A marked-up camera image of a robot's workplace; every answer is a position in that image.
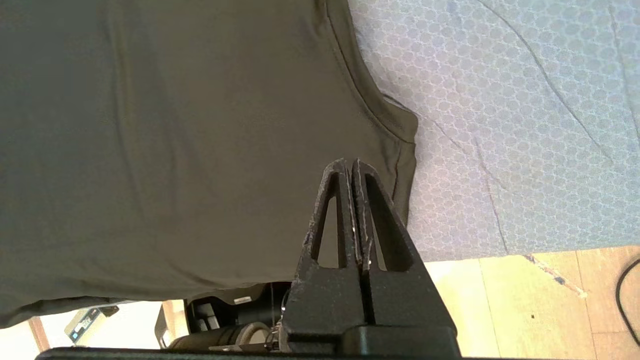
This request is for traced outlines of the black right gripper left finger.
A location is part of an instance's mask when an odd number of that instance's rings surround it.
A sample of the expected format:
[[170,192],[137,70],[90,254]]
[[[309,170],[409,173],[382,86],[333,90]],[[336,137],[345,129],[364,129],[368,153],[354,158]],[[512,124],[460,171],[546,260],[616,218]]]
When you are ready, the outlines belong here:
[[[330,200],[336,203],[338,267],[319,264]],[[343,333],[365,321],[351,173],[344,159],[322,174],[309,227],[282,316],[284,352],[336,352]]]

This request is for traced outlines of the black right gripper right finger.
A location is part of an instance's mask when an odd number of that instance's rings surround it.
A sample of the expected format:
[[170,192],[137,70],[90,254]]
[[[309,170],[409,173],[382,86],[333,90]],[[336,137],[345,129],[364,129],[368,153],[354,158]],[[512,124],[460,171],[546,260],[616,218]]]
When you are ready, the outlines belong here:
[[377,357],[458,357],[457,327],[377,171],[352,167],[365,322],[351,351]]

